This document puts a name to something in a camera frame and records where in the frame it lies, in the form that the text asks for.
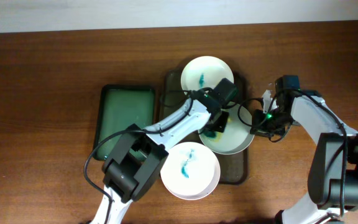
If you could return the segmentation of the grey-white plate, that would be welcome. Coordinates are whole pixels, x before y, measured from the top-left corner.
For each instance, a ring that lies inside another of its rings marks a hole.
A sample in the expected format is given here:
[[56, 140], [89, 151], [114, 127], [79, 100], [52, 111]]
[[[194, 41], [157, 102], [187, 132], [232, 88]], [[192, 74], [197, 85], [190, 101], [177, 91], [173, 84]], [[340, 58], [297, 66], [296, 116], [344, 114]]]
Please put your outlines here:
[[218, 141], [210, 141], [200, 134], [201, 142], [213, 152], [223, 155], [237, 154], [251, 144], [254, 135], [250, 133], [250, 127], [242, 123], [240, 119], [251, 124], [252, 115], [247, 109], [241, 108], [240, 116], [238, 116], [238, 109], [239, 105], [235, 105], [225, 110], [229, 113], [229, 118], [226, 128]]

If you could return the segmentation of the green and yellow sponge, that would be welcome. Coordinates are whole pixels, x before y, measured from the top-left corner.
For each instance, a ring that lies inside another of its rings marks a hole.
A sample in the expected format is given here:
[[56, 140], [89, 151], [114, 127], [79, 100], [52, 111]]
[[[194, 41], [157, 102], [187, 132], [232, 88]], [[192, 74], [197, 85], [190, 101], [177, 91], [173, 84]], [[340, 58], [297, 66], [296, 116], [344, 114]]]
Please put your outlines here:
[[221, 138], [222, 133], [217, 131], [205, 130], [201, 133], [202, 137], [208, 138], [210, 141], [218, 141]]

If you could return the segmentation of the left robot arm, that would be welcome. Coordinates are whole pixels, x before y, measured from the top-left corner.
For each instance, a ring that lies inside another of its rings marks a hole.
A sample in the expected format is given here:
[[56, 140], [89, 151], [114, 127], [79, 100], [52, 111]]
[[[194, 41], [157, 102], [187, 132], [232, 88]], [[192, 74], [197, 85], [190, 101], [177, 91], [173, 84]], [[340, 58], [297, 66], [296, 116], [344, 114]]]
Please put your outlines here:
[[218, 124], [237, 93], [236, 85], [227, 78], [214, 88], [188, 90], [184, 104], [162, 121], [143, 129], [132, 124], [95, 144], [90, 158], [109, 140], [119, 139], [101, 168], [104, 186], [99, 187], [86, 178], [103, 194], [91, 222], [122, 222], [131, 203], [140, 200], [156, 182], [174, 145], [198, 130], [222, 130]]

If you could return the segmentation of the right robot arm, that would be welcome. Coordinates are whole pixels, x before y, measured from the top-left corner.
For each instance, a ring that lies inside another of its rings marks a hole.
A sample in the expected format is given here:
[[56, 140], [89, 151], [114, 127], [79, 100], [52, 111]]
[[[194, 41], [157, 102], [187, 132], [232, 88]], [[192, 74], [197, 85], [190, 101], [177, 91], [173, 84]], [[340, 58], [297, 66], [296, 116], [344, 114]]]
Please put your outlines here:
[[275, 81], [255, 110], [251, 134], [282, 140], [294, 126], [303, 127], [316, 144], [307, 193], [291, 208], [279, 211], [275, 223], [339, 223], [358, 210], [358, 131], [346, 125], [316, 90], [302, 90], [296, 75]]

